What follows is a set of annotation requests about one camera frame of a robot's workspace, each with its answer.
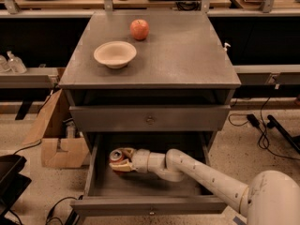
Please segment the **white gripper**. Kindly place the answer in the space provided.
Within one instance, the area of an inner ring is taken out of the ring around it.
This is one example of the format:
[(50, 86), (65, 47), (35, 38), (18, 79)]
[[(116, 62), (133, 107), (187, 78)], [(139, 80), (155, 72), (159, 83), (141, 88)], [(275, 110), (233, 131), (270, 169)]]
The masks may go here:
[(148, 172), (148, 159), (150, 151), (145, 149), (135, 150), (131, 147), (123, 147), (119, 149), (121, 161), (111, 162), (110, 167), (113, 171), (129, 173), (135, 171), (137, 173)]

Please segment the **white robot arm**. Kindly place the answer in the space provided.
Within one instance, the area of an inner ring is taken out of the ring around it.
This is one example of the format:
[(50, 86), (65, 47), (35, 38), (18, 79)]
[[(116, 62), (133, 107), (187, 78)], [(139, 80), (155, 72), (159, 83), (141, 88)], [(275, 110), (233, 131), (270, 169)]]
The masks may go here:
[(177, 149), (161, 154), (117, 148), (110, 153), (110, 167), (116, 172), (154, 173), (171, 182), (187, 175), (245, 217), (247, 225), (300, 225), (300, 187), (283, 172), (261, 172), (245, 184)]

